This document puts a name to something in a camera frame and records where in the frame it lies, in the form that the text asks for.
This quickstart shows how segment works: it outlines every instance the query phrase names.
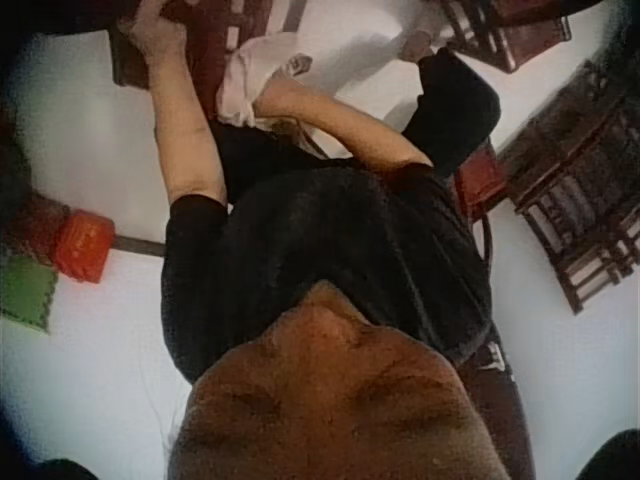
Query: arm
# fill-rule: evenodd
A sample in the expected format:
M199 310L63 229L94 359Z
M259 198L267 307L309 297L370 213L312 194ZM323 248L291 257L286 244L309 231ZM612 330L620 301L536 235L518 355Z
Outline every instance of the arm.
M135 20L121 28L149 67L156 142L169 202L199 194L226 205L220 156L187 67L185 28L160 16L167 2L143 0Z
M285 76L271 79L255 109L259 116L293 117L323 130L375 172L390 172L409 163L433 166L424 153L383 122Z

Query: dark pants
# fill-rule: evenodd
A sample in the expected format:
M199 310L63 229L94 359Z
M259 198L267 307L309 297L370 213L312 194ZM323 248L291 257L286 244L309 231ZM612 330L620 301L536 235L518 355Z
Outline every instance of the dark pants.
M403 135L429 156L436 171L450 176L489 137L500 118L496 92L447 49L419 63L423 95ZM229 202L271 176L361 164L354 159L323 160L253 128L213 123Z

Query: black sleeve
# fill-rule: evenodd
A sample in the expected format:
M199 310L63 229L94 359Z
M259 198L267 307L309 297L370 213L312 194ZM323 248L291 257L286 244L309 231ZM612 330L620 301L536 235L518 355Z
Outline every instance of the black sleeve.
M415 276L426 287L424 303L445 356L463 361L482 343L492 322L487 265L450 189L433 169L408 165L388 185L424 232L424 244L411 254L412 263L419 265Z
M162 325L173 361L191 383L208 365L203 321L214 253L227 222L227 209L201 195L187 195L171 206L162 269Z
M428 165L411 163L392 174L388 185L396 197L431 220L437 234L462 238L477 252L473 234L462 218L451 190Z

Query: green mat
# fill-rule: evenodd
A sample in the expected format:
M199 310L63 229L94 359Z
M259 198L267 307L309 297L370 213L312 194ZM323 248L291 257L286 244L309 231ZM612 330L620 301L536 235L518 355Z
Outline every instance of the green mat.
M47 331L58 272L24 255L0 262L0 310L9 319Z

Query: hand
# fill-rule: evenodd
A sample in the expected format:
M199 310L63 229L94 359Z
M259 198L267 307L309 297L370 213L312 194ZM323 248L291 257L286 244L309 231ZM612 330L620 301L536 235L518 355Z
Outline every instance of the hand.
M296 102L296 96L304 93L306 87L282 71L277 71L267 82L260 96L253 102L257 117L286 117L289 106Z
M168 57L183 56L187 43L184 25L162 17L162 9L170 0L142 0L135 18L122 19L118 28L145 58L148 66L161 63ZM195 5L200 0L183 0Z

